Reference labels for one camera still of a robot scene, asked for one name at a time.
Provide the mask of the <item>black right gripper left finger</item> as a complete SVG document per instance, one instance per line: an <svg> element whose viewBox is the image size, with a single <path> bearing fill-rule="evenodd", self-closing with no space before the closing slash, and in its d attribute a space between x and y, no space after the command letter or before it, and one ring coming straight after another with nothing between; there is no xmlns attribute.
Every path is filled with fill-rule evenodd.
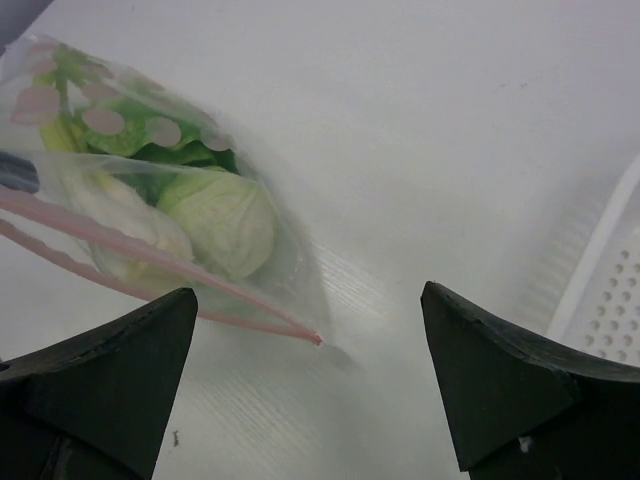
<svg viewBox="0 0 640 480"><path fill-rule="evenodd" d="M2 478L151 478L197 313L181 288L2 362Z"/></svg>

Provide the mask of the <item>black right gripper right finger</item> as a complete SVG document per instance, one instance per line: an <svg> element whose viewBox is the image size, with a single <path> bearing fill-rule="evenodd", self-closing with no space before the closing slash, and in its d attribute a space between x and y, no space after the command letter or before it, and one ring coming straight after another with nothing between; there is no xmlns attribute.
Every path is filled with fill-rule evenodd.
<svg viewBox="0 0 640 480"><path fill-rule="evenodd" d="M429 282L426 340L472 479L636 479L639 370L557 343Z"/></svg>

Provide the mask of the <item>clear pink-dotted zip bag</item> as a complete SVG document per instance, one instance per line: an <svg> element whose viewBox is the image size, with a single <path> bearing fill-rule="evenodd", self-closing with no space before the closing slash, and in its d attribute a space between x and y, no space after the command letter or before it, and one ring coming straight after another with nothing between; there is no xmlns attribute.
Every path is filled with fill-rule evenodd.
<svg viewBox="0 0 640 480"><path fill-rule="evenodd" d="M32 79L58 44L65 43L24 36L1 60L2 236L134 298L149 300L187 287L204 319L321 344L328 322L321 279L269 164L248 158L215 116L161 85L213 118L231 141L235 174L261 184L276 210L274 251L260 269L241 280L207 269L184 230L157 208L162 190L176 176L201 169L45 149L40 129L55 119L57 95Z"/></svg>

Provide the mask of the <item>green fake lettuce leaf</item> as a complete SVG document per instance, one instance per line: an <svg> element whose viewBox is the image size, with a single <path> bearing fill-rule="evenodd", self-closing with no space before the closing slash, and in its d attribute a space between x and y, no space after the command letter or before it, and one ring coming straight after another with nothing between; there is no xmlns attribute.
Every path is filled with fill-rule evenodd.
<svg viewBox="0 0 640 480"><path fill-rule="evenodd" d="M42 63L32 83L57 95L56 117L40 129L46 150L237 173L213 118L144 74L65 44Z"/></svg>

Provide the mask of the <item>pale green fake cabbage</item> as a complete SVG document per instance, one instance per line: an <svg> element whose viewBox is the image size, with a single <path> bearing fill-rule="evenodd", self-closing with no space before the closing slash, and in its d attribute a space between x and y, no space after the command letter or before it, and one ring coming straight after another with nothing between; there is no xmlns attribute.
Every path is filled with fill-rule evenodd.
<svg viewBox="0 0 640 480"><path fill-rule="evenodd" d="M277 214L267 191L222 168L176 176L157 208L178 223L199 261L219 275L247 278L274 251Z"/></svg>

